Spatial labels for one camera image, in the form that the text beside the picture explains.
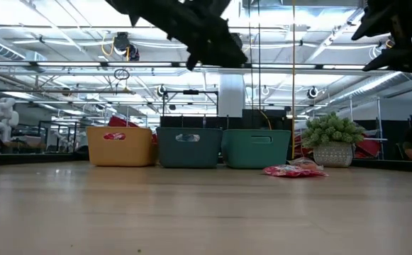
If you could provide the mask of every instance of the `wooden floor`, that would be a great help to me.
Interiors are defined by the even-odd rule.
[[[0,254],[412,255],[412,173],[327,172],[0,166]]]

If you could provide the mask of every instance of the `blue basket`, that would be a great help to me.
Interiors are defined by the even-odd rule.
[[[159,159],[167,168],[216,168],[222,130],[157,128]]]

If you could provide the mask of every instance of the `yellow basket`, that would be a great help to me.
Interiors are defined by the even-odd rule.
[[[107,140],[109,134],[124,134],[123,140]],[[152,131],[138,127],[88,127],[89,160],[96,166],[151,166],[157,160]]]

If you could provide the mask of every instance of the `white pot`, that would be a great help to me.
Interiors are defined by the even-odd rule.
[[[326,167],[349,167],[354,158],[354,149],[345,142],[329,142],[313,149],[314,160]]]

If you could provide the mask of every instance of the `teal basket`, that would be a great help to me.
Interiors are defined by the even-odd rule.
[[[167,168],[216,168],[223,131],[208,128],[157,128],[160,164]]]
[[[291,139],[287,130],[226,130],[223,160],[234,169],[263,169],[286,163]]]

